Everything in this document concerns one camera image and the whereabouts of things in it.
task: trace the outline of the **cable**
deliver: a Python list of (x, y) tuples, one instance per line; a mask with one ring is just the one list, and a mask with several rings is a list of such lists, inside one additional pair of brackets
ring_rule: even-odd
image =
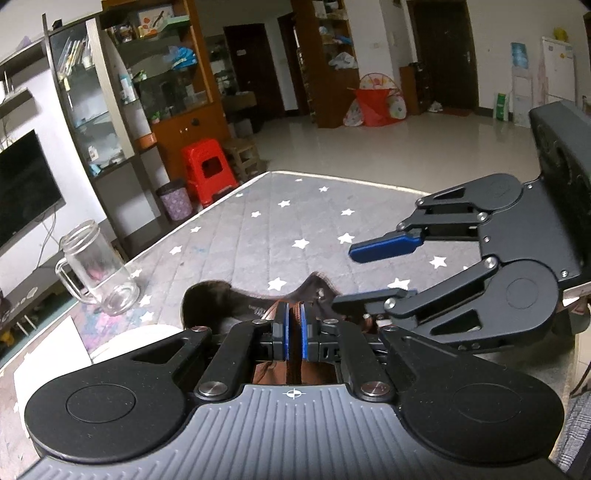
[(45, 247), (47, 245), (47, 242), (49, 241), (50, 237), (53, 237), (53, 231), (56, 228), (56, 222), (57, 222), (57, 214), (56, 214), (56, 207), (53, 207), (53, 223), (51, 224), (51, 228), (49, 230), (47, 230), (47, 227), (45, 226), (45, 223), (43, 223), (43, 220), (41, 220), (41, 223), (43, 224), (43, 227), (45, 227), (45, 230), (47, 231), (47, 235), (45, 236), (45, 240), (43, 240), (43, 244), (41, 246), (41, 252), (39, 252), (39, 259), (37, 260), (37, 266), (35, 267), (35, 270), (39, 268), (39, 265), (41, 264), (41, 257), (43, 257), (43, 252), (45, 251)]
[(585, 373), (581, 377), (581, 380), (579, 380), (579, 383), (577, 383), (577, 386), (573, 388), (573, 391), (569, 395), (570, 397), (574, 396), (574, 393), (580, 388), (581, 385), (583, 385), (583, 382), (587, 379), (589, 372), (591, 372), (591, 363), (589, 365), (587, 365), (587, 369), (585, 370)]

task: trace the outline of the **doorway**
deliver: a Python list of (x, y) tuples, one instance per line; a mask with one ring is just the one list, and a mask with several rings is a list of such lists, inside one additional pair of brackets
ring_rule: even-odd
[(285, 47), (285, 56), (287, 57), (287, 64), (290, 68), (291, 82), (294, 86), (295, 99), (297, 101), (298, 113), (308, 115), (310, 107), (308, 105), (308, 97), (306, 95), (306, 87), (301, 76), (300, 63), (297, 56), (297, 41), (296, 41), (296, 15), (289, 13), (277, 18), (279, 29), (281, 30), (281, 38)]
[(472, 25), (464, 0), (409, 0), (417, 56), (429, 73), (433, 99), (444, 108), (478, 107)]
[(223, 30), (240, 90), (254, 92), (264, 120), (285, 116), (265, 25), (233, 25)]

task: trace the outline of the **wooden stool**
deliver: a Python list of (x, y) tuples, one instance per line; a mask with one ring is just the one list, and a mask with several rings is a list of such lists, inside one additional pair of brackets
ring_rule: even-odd
[[(256, 165), (256, 169), (253, 173), (261, 174), (265, 171), (265, 163), (261, 160), (253, 140), (249, 138), (229, 138), (222, 142), (222, 148), (233, 159), (233, 164), (242, 181), (248, 181), (250, 176), (246, 170), (254, 165)], [(251, 157), (244, 160), (241, 153), (248, 151), (251, 152)]]

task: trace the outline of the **cabinet door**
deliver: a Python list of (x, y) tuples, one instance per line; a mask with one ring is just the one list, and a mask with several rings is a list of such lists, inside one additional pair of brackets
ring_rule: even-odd
[(181, 149), (204, 138), (225, 140), (230, 137), (219, 103), (192, 110), (152, 126), (158, 149), (170, 180), (187, 178)]

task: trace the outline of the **television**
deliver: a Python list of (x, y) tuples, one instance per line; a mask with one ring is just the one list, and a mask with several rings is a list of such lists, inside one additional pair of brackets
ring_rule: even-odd
[(0, 152), (0, 247), (60, 200), (35, 131)]

